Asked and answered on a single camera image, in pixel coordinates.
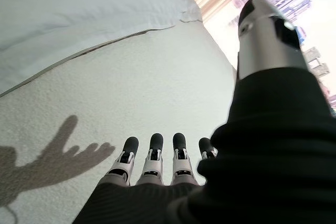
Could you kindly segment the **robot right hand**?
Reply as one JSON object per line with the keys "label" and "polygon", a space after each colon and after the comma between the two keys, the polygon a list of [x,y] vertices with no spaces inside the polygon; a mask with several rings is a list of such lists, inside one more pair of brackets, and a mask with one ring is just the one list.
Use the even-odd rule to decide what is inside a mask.
{"label": "robot right hand", "polygon": [[267,0],[249,0],[226,124],[200,140],[194,183],[175,136],[176,180],[152,173],[122,186],[107,174],[75,223],[335,223],[335,118],[291,23]]}

